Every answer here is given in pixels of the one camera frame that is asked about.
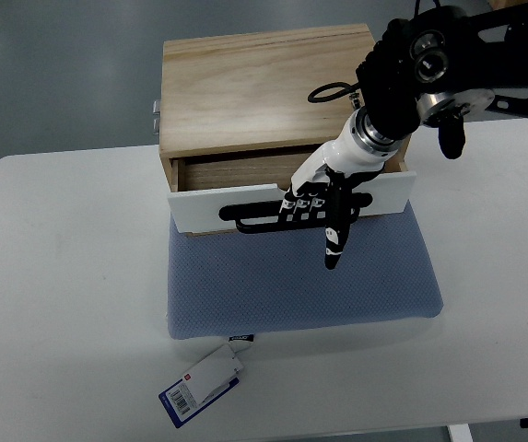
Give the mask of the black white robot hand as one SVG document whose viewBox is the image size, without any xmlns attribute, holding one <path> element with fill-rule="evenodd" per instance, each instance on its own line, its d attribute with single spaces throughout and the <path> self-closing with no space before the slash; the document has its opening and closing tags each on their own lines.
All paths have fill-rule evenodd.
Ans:
<svg viewBox="0 0 528 442">
<path fill-rule="evenodd" d="M 292 175 L 278 220 L 284 222 L 319 204 L 325 212 L 327 269 L 335 268 L 348 239 L 353 190 L 380 175 L 401 145 L 380 134 L 362 107 L 351 114 L 336 139 L 318 147 Z"/>
</svg>

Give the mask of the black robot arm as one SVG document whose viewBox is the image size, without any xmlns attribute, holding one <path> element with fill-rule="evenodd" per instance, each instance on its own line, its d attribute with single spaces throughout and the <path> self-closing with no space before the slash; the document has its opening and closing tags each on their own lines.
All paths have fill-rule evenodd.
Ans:
<svg viewBox="0 0 528 442">
<path fill-rule="evenodd" d="M 494 94 L 488 111 L 528 118 L 528 98 L 500 89 L 528 89 L 528 3 L 468 16 L 436 6 L 413 19 L 394 19 L 357 69 L 370 126 L 401 140 L 420 125 L 439 131 L 440 149 L 456 159 L 465 143 L 470 104 L 480 90 Z"/>
</svg>

